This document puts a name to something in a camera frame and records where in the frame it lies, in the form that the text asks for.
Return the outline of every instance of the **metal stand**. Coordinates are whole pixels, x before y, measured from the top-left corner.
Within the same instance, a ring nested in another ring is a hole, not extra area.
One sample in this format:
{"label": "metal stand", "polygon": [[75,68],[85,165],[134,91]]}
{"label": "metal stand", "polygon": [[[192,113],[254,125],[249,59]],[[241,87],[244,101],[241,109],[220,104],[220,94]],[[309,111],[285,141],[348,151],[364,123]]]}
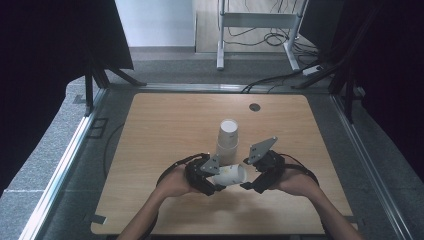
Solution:
{"label": "metal stand", "polygon": [[291,51],[297,32],[302,21],[307,0],[303,1],[301,10],[297,14],[282,13],[235,13],[225,12],[225,0],[220,1],[219,28],[220,36],[217,50],[217,69],[224,70],[224,28],[282,28],[291,29],[289,41],[284,43],[284,50],[294,71],[299,70],[299,65]]}

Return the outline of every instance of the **wall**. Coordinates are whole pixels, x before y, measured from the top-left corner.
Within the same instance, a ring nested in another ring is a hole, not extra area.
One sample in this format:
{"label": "wall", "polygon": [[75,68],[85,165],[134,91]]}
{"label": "wall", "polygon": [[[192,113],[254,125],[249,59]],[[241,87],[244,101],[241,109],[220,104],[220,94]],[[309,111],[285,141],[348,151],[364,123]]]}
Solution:
{"label": "wall", "polygon": [[116,0],[129,47],[194,46],[192,0]]}

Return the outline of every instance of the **wooden table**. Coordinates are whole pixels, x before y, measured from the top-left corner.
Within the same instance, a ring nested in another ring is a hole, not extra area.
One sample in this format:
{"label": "wooden table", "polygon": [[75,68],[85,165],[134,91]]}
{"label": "wooden table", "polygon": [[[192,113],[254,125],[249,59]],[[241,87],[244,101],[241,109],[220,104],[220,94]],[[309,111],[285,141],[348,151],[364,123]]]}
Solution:
{"label": "wooden table", "polygon": [[[259,111],[249,106],[256,103]],[[134,97],[92,223],[96,234],[119,234],[154,189],[160,174],[177,160],[214,153],[223,119],[239,124],[237,162],[251,144],[277,136],[273,150],[299,159],[318,177],[344,216],[352,212],[308,101],[300,95],[141,93]],[[248,170],[248,181],[258,173]],[[280,191],[258,194],[238,185],[207,197],[167,199],[152,234],[321,234],[310,202]]]}

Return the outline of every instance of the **white paper cup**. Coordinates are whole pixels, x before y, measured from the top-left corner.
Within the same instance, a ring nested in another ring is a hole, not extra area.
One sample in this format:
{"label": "white paper cup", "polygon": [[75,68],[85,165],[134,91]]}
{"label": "white paper cup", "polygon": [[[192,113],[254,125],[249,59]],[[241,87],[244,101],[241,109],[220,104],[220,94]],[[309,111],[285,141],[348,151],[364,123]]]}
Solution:
{"label": "white paper cup", "polygon": [[240,164],[219,168],[219,175],[214,175],[212,180],[221,186],[230,186],[246,182],[247,172]]}
{"label": "white paper cup", "polygon": [[237,146],[232,148],[224,148],[219,143],[216,144],[216,154],[219,156],[219,165],[232,165],[236,161]]}
{"label": "white paper cup", "polygon": [[218,144],[223,148],[234,148],[238,145],[238,124],[232,119],[221,122],[218,134]]}

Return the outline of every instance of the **human hand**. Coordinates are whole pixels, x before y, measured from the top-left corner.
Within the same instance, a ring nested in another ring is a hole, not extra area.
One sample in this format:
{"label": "human hand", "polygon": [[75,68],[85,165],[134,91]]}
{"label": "human hand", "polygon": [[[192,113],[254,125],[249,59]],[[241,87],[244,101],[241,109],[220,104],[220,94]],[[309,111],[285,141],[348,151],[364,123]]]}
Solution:
{"label": "human hand", "polygon": [[[288,155],[283,155],[286,164],[301,165]],[[310,198],[316,191],[321,191],[318,184],[309,176],[296,169],[286,168],[280,180],[274,183],[269,190],[278,189],[294,196]]]}
{"label": "human hand", "polygon": [[160,193],[164,198],[179,197],[190,192],[199,193],[188,183],[185,177],[185,167],[186,165],[182,164],[174,168],[159,182],[154,191]]}

